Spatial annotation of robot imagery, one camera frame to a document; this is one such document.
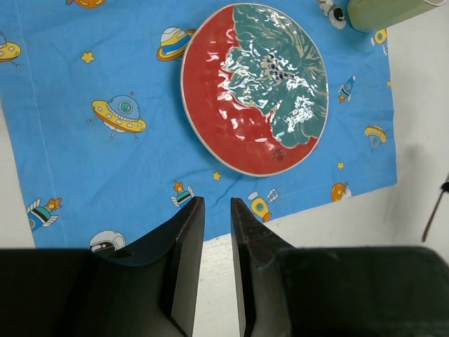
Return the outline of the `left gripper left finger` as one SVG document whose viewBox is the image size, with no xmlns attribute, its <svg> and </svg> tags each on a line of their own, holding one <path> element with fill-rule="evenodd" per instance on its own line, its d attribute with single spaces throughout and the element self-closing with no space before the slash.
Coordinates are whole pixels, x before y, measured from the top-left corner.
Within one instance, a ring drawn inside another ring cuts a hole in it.
<svg viewBox="0 0 449 337">
<path fill-rule="evenodd" d="M 191 336 L 205 201 L 132 244 L 1 251 L 2 336 Z"/>
</svg>

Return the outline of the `pale green mug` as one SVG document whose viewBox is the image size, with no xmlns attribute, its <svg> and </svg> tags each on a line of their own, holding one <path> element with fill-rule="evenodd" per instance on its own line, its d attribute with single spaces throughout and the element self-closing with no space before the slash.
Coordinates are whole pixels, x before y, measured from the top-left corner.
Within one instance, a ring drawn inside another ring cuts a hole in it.
<svg viewBox="0 0 449 337">
<path fill-rule="evenodd" d="M 446 0 L 351 0 L 347 5 L 351 26 L 374 32 L 442 7 Z"/>
</svg>

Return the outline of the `blue space-print placemat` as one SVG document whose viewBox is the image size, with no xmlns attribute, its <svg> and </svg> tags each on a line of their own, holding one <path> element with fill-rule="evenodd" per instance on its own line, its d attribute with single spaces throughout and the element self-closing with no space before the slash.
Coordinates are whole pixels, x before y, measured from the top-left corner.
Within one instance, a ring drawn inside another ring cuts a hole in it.
<svg viewBox="0 0 449 337">
<path fill-rule="evenodd" d="M 329 85 L 326 127 L 292 169 L 254 177 L 193 131 L 180 73 L 194 33 L 236 3 L 271 6 L 312 38 Z M 394 185 L 387 33 L 356 31 L 346 1 L 2 1 L 1 104 L 34 243 L 106 253 L 193 197 L 205 238 L 240 198 L 261 221 Z"/>
</svg>

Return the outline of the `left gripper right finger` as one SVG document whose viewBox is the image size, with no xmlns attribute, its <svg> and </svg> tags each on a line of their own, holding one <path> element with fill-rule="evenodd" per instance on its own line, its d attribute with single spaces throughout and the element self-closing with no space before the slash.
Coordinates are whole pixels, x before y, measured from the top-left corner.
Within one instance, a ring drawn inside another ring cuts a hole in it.
<svg viewBox="0 0 449 337">
<path fill-rule="evenodd" d="M 241 336 L 447 336 L 448 265 L 419 246 L 296 248 L 231 200 Z"/>
</svg>

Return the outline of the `copper spoon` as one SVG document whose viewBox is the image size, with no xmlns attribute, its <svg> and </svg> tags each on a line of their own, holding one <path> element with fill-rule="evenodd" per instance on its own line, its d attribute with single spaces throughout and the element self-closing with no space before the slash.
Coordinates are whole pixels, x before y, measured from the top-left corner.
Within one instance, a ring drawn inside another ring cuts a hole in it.
<svg viewBox="0 0 449 337">
<path fill-rule="evenodd" d="M 448 186 L 449 186 L 449 182 L 448 182 L 448 181 L 445 181 L 445 182 L 441 185 L 440 193 L 439 193 L 438 199 L 436 200 L 436 203 L 435 203 L 435 205 L 434 205 L 434 208 L 433 208 L 433 210 L 432 210 L 432 212 L 431 212 L 431 215 L 430 215 L 430 217 L 429 217 L 429 219 L 428 219 L 428 221 L 427 221 L 427 224 L 426 224 L 426 226 L 425 226 L 425 228 L 424 228 L 424 232 L 422 233 L 422 237 L 421 237 L 421 242 L 422 242 L 422 243 L 426 242 L 426 240 L 427 240 L 427 237 L 428 237 L 428 234 L 429 234 L 431 225 L 432 225 L 432 223 L 433 223 L 433 221 L 434 221 L 434 217 L 435 217 L 435 215 L 436 215 L 436 212 L 438 211 L 438 208 L 439 208 L 439 205 L 440 205 L 441 200 L 442 200 L 442 198 L 443 198 L 443 195 L 444 195 L 445 193 L 448 193 Z"/>
</svg>

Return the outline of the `red and teal plate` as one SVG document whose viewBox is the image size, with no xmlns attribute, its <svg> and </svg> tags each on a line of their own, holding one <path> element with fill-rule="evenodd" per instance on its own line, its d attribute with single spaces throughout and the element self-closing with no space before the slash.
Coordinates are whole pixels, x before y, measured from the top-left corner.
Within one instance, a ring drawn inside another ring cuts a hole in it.
<svg viewBox="0 0 449 337">
<path fill-rule="evenodd" d="M 185 51 L 180 89 L 203 146 L 247 176 L 297 166 L 326 127 L 321 53 L 299 24 L 271 6 L 236 3 L 214 12 Z"/>
</svg>

